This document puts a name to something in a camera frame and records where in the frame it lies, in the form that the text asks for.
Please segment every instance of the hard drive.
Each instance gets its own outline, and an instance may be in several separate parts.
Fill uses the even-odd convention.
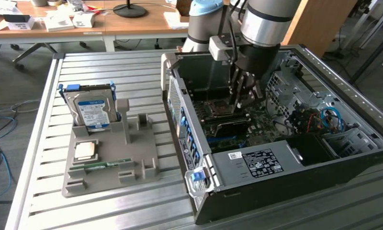
[[[69,107],[75,126],[86,126],[89,132],[109,129],[110,122],[119,120],[115,111],[114,84],[58,86],[59,94]]]

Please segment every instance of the desk lamp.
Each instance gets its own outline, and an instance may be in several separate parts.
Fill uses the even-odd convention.
[[[126,5],[117,5],[113,12],[123,18],[138,18],[147,13],[143,7],[130,4],[130,0],[126,0]]]

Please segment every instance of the circuit board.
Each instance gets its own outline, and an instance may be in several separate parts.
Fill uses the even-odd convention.
[[[222,100],[193,101],[197,116],[205,132],[211,153],[255,146],[274,142],[284,135],[274,126],[271,116],[264,111],[263,102],[254,102],[234,113],[229,113]],[[235,126],[227,131],[229,135],[218,135],[218,127],[233,123]]]

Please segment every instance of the gray carpet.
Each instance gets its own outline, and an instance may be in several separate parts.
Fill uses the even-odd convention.
[[[346,26],[342,29],[342,33],[347,34],[355,24],[356,19],[348,19]],[[383,40],[383,29],[372,39],[364,50],[359,51],[359,57],[351,58],[346,56],[344,59],[339,60],[343,65],[347,64],[350,58],[351,61],[347,65],[347,71],[350,74],[355,73],[356,69],[364,62],[366,58],[371,54],[372,50]],[[139,43],[137,50],[153,49],[154,39],[143,39]],[[126,43],[121,42],[126,47],[134,47],[138,40],[130,40]],[[82,48],[78,43],[62,43],[54,44],[53,47],[58,52],[81,53],[81,52],[102,52],[105,51],[102,42],[86,42],[89,49]],[[159,45],[163,48],[175,48],[181,45],[179,39],[161,39]],[[21,45],[22,49],[26,49],[30,45]],[[26,57],[21,64],[25,65],[26,70],[18,72],[13,68],[12,59],[21,53],[21,51],[13,51],[9,45],[2,45],[0,49],[0,104],[1,103],[17,103],[29,99],[37,99],[41,97],[44,84],[48,76],[48,69],[50,65],[52,54],[45,48],[40,48],[33,56]],[[383,110],[383,67],[379,64],[383,61],[383,53],[378,57],[362,76],[362,82],[358,86],[363,94],[371,99],[371,101]],[[327,61],[336,71],[340,71],[340,66],[335,61]],[[37,104],[29,105],[25,109],[34,107]],[[14,177],[18,178],[21,171],[25,151],[29,142],[29,136],[32,132],[36,112],[18,114],[17,116],[17,127],[14,131],[2,139],[0,139],[0,145],[4,153],[8,157],[8,162],[12,168]],[[0,127],[8,122],[5,119],[0,119]],[[6,171],[4,165],[0,167],[0,192],[5,189],[8,183]],[[16,186],[12,186],[9,192],[0,198],[0,201],[10,201],[14,195]],[[0,205],[0,230],[5,226],[10,205]]]

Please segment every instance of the white box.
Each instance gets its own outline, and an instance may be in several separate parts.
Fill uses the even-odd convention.
[[[28,22],[25,23],[24,22],[20,22],[20,23],[6,22],[6,26],[10,30],[32,30],[33,23],[34,23],[34,19],[33,17],[30,17]]]
[[[74,29],[69,16],[46,16],[44,22],[48,32]]]
[[[71,19],[71,23],[77,28],[91,28],[94,26],[95,14],[79,13]]]

